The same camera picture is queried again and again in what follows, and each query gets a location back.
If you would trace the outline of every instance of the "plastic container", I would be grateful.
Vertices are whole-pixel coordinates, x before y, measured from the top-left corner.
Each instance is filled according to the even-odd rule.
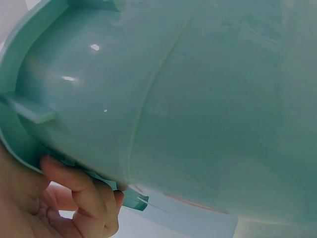
[[[10,152],[269,221],[274,238],[305,234],[317,222],[314,1],[123,5],[43,0],[16,26],[0,55]]]

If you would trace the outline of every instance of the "turquoise plastic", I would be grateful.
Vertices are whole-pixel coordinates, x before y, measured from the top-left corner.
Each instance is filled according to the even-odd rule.
[[[315,0],[43,0],[0,53],[1,138],[316,237],[316,29]]]

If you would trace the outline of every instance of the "hand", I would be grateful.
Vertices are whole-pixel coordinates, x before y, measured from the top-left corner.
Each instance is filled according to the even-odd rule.
[[[50,157],[41,175],[0,144],[0,234],[6,238],[108,238],[118,230],[124,195]],[[55,181],[63,186],[50,185]],[[76,211],[73,219],[59,210]]]

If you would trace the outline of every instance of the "finger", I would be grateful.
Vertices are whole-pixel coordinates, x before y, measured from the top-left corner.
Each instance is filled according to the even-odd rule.
[[[121,192],[119,190],[116,190],[113,193],[114,193],[115,201],[117,203],[118,214],[119,214],[120,209],[121,209],[123,202],[124,202],[124,194],[123,194],[123,192]]]
[[[96,181],[95,186],[99,191],[105,206],[107,207],[104,237],[110,237],[117,233],[119,229],[118,213],[119,207],[121,207],[120,203],[122,203],[124,195],[120,191],[114,193],[112,188],[102,181]]]
[[[68,187],[51,184],[49,188],[55,195],[59,211],[76,211],[78,209],[73,199],[72,191]]]
[[[106,223],[107,210],[91,178],[84,172],[66,167],[50,157],[41,160],[44,174],[72,190],[78,206],[73,224],[83,238],[101,237]]]

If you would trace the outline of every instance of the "glossy plastic surface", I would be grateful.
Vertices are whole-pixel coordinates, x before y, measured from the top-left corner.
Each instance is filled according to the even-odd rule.
[[[4,48],[0,93],[56,118],[0,105],[17,158],[38,169],[45,147],[232,214],[236,238],[317,236],[315,0],[41,4]]]

